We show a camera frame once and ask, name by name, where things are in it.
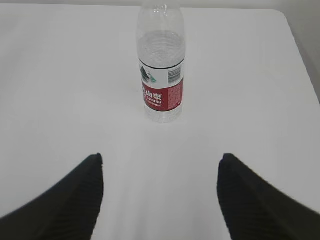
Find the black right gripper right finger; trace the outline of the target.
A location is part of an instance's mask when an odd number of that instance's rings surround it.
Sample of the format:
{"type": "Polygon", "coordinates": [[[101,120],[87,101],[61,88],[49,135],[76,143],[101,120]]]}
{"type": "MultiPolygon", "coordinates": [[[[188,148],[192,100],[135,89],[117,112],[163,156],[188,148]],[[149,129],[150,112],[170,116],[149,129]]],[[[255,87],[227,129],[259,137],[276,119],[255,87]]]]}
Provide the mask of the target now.
{"type": "Polygon", "coordinates": [[[318,240],[320,215],[285,195],[231,153],[218,166],[217,197],[233,240],[318,240]]]}

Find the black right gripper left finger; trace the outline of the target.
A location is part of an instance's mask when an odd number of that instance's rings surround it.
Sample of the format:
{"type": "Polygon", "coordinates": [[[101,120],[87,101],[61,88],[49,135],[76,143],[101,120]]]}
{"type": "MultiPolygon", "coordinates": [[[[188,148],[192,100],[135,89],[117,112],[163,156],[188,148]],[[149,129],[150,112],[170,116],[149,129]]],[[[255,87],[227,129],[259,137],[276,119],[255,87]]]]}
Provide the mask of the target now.
{"type": "Polygon", "coordinates": [[[103,158],[87,157],[42,195],[0,219],[2,240],[90,240],[104,195],[103,158]]]}

